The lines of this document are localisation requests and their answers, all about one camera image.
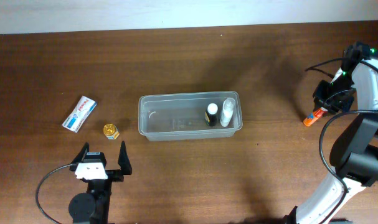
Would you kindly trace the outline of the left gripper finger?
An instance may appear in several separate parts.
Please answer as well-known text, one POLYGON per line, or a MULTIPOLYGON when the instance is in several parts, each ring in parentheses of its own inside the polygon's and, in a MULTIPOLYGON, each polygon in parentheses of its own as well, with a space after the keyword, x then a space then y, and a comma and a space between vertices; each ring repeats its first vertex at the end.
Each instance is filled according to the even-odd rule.
POLYGON ((120 170, 123 175, 132 174, 133 170, 132 170, 130 160, 128 158, 126 144, 124 141, 121 142, 120 153, 118 156, 118 165, 120 166, 120 170))
POLYGON ((83 161, 83 158, 85 157, 86 153, 89 151, 89 143, 85 143, 80 150, 80 152, 75 156, 73 161, 71 162, 72 164, 78 164, 79 162, 83 161))

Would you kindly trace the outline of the orange tube white cap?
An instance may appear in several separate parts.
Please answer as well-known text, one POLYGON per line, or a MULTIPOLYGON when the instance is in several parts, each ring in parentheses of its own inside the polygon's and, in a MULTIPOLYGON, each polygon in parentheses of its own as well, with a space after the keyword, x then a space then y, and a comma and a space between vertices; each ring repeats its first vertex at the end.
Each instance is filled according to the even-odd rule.
POLYGON ((316 109, 313 111, 310 115, 308 115, 304 120, 303 124, 305 126, 311 126, 314 124, 317 120, 319 120, 321 117, 323 117, 327 113, 327 109, 320 107, 319 109, 316 109))

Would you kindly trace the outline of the white Panadol box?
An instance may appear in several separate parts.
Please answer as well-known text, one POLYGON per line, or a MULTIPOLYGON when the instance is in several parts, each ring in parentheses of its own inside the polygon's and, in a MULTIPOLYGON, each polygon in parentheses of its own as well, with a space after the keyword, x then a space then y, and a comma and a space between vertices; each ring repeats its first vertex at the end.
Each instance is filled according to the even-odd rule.
POLYGON ((96 101, 82 96, 75 108, 62 123, 62 127, 77 133, 96 105, 96 101))

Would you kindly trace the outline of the white dropper bottle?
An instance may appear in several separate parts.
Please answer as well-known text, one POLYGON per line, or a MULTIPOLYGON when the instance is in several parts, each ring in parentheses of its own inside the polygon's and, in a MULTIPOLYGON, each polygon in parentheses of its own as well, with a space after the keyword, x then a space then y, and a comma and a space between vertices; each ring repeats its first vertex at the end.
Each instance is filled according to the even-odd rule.
POLYGON ((222 105, 222 111, 220 113, 220 124, 222 127, 226 128, 230 120, 233 117, 234 109, 235 109, 236 101, 234 98, 227 98, 223 105, 222 105))

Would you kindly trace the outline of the dark bottle white cap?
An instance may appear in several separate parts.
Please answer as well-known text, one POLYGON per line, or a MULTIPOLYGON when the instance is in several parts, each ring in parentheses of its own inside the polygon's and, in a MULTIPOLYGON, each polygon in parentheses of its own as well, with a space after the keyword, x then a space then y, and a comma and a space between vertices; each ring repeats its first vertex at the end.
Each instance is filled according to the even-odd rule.
POLYGON ((211 103, 207 106, 205 112, 205 121, 208 126, 215 126, 217 123, 218 106, 215 103, 211 103))

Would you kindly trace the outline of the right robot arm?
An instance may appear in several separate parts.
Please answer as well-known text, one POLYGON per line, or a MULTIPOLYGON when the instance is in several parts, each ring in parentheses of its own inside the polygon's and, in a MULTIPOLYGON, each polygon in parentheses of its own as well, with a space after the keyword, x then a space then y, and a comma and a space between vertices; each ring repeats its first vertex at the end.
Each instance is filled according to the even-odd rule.
POLYGON ((353 196, 378 182, 378 50, 355 42, 338 59, 332 80, 322 80, 313 93, 314 110, 303 121, 312 125, 331 114, 319 137, 318 151, 328 170, 313 195, 284 216, 284 223, 335 223, 335 214, 353 196), (343 116, 354 120, 334 142, 329 158, 323 153, 329 125, 343 116))

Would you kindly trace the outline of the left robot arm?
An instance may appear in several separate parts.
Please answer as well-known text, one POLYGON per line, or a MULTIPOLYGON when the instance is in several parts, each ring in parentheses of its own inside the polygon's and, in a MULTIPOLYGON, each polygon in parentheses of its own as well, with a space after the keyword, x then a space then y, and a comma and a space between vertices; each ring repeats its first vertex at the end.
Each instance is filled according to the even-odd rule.
POLYGON ((85 143, 72 161, 72 171, 78 180, 87 184, 87 191, 74 196, 69 203, 69 214, 74 223, 108 223, 112 183, 124 181, 132 174, 132 166, 123 141, 118 156, 119 169, 106 169, 103 152, 90 152, 85 143))

